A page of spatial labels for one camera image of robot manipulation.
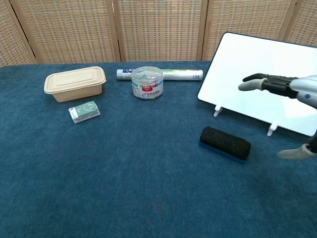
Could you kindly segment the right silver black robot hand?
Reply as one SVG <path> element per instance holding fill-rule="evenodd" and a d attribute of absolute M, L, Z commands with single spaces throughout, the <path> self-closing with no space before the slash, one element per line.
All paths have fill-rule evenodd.
<path fill-rule="evenodd" d="M 297 99 L 310 107 L 317 107 L 317 76 L 286 77 L 256 73 L 245 77 L 238 86 L 240 91 L 266 90 L 272 94 Z M 297 149 L 277 153 L 281 159 L 304 160 L 317 154 L 317 137 Z"/>

